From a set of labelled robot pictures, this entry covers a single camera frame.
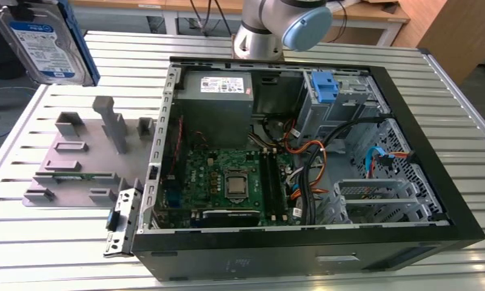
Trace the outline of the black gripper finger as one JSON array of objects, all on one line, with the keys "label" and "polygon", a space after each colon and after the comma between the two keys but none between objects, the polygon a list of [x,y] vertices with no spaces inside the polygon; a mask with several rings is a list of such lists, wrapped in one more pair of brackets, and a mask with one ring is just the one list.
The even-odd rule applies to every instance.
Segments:
[{"label": "black gripper finger", "polygon": [[58,1],[17,1],[13,6],[13,19],[16,21],[33,21],[37,18],[58,19]]}]

